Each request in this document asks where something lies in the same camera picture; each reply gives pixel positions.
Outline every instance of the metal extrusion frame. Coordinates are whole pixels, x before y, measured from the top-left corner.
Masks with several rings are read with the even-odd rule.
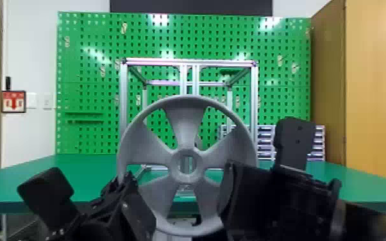
[[[134,66],[173,66],[180,72],[179,81],[151,80],[146,81]],[[225,83],[222,82],[200,82],[201,69],[207,67],[242,67],[244,71],[238,72]],[[192,69],[192,81],[187,81],[187,73]],[[192,86],[192,94],[199,95],[200,86],[227,87],[226,106],[233,108],[232,86],[250,71],[250,132],[253,143],[258,143],[258,66],[253,60],[193,60],[193,59],[166,59],[166,58],[125,58],[120,65],[119,71],[119,130],[122,135],[128,125],[128,73],[131,72],[144,85],[142,90],[142,109],[147,107],[148,85],[172,85],[180,86],[180,95],[187,94],[187,86]],[[227,126],[231,126],[228,117]]]

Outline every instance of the green table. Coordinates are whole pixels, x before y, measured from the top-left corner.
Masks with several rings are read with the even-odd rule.
[[[271,162],[262,162],[260,167],[268,169],[271,165]],[[81,204],[99,195],[102,187],[115,176],[115,166],[115,155],[64,154],[0,169],[0,213],[28,212],[16,188],[43,170],[59,167],[75,190],[72,200]],[[138,167],[133,166],[130,169],[135,173]],[[326,162],[308,163],[307,172],[321,181],[340,179],[341,199],[386,212],[386,178]],[[164,174],[165,171],[146,172],[139,181],[146,182]],[[217,181],[221,179],[221,172],[218,170],[208,171],[207,174]],[[177,196],[173,212],[191,212],[196,208],[193,197]]]

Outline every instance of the gray fan wheel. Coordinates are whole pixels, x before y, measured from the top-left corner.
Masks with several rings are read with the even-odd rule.
[[[207,107],[214,107],[227,115],[236,128],[206,151],[195,147]],[[151,130],[144,119],[153,111],[163,109],[171,123],[178,147],[168,148]],[[196,169],[191,174],[182,173],[178,164],[184,156],[193,157]],[[242,121],[225,105],[201,96],[166,97],[149,105],[129,124],[121,137],[117,154],[119,181],[129,164],[164,165],[167,176],[156,178],[139,186],[139,191],[156,216],[156,228],[169,235],[199,237],[218,231],[222,222],[217,215],[219,184],[205,176],[209,168],[224,168],[228,160],[257,166],[255,145]],[[180,227],[168,222],[167,216],[180,185],[191,185],[196,196],[202,223],[198,226]]]

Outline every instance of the center hole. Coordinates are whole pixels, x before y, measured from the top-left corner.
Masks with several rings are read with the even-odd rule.
[[[184,174],[192,174],[196,169],[196,161],[193,156],[184,155],[178,164],[178,170]]]

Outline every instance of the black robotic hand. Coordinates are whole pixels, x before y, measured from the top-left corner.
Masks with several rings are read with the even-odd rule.
[[[226,164],[218,212],[233,240],[386,241],[386,214],[338,198],[341,182],[305,173],[315,124],[277,123],[271,170]]]
[[[18,193],[48,227],[46,240],[151,240],[156,228],[131,172],[121,184],[117,178],[109,182],[84,212],[70,200],[73,189],[58,168],[27,180]]]

